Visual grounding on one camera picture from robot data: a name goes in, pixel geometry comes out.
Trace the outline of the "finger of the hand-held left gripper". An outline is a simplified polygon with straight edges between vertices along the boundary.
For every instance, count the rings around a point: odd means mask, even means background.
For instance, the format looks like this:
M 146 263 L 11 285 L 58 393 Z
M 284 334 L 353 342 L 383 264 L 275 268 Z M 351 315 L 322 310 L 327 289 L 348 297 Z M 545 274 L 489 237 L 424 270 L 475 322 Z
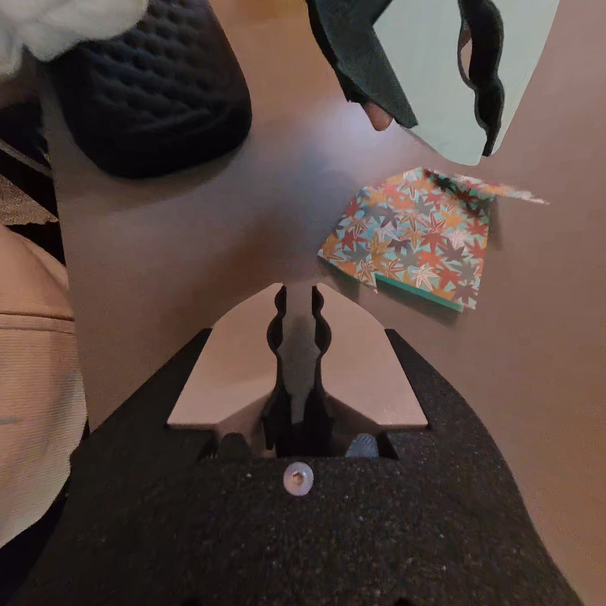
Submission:
M 391 1 L 374 23 L 416 125 L 408 129 L 446 160 L 477 165 L 487 135 L 459 70 L 457 1 Z
M 558 1 L 485 1 L 483 122 L 488 157 L 500 147 L 539 62 Z

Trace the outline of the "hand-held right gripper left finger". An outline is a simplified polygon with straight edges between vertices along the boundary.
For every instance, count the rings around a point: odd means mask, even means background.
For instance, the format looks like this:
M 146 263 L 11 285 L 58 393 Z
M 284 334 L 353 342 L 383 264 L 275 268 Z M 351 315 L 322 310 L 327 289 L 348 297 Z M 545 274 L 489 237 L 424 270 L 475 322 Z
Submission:
M 240 302 L 211 329 L 167 420 L 170 428 L 257 433 L 275 388 L 277 357 L 268 341 L 283 284 Z

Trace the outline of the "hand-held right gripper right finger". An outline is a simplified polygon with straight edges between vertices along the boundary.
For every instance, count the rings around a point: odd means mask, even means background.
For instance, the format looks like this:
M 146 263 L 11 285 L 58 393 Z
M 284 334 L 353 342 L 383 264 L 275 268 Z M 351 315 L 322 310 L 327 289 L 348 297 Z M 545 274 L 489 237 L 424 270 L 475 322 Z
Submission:
M 341 433 L 424 430 L 428 420 L 376 318 L 326 284 L 312 288 L 316 380 Z

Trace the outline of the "maple leaf origami paper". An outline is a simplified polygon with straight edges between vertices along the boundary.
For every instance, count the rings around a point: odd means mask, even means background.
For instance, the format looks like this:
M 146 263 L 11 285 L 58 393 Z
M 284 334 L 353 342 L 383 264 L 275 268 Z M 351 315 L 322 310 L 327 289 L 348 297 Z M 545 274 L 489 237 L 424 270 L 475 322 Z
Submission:
M 473 310 L 500 198 L 549 204 L 472 176 L 408 170 L 361 188 L 317 256 L 374 292 L 382 283 L 455 312 Z

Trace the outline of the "person's light jacket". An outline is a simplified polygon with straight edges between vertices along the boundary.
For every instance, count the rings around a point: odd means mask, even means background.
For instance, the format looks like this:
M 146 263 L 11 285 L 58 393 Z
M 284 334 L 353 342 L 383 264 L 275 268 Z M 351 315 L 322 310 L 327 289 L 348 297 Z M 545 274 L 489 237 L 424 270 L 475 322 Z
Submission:
M 1 1 L 1 108 L 25 50 L 47 62 L 125 33 L 147 6 Z M 87 417 L 74 330 L 66 269 L 2 223 L 1 547 L 45 515 L 70 474 Z

